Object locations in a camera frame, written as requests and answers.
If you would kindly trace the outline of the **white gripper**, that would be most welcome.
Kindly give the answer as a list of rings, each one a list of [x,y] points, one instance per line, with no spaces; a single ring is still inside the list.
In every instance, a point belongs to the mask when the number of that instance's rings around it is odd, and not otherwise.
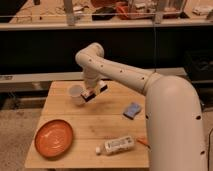
[[[92,88],[95,88],[96,95],[101,93],[101,89],[104,87],[104,81],[100,81],[100,74],[91,68],[83,69],[83,79],[85,84],[84,96],[89,97],[92,94]]]

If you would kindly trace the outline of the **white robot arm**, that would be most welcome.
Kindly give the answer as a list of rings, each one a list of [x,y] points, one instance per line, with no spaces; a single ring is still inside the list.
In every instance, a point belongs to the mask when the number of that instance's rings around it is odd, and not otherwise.
[[[145,96],[150,171],[208,171],[201,105],[189,81],[107,60],[98,43],[75,60],[88,88],[104,75]]]

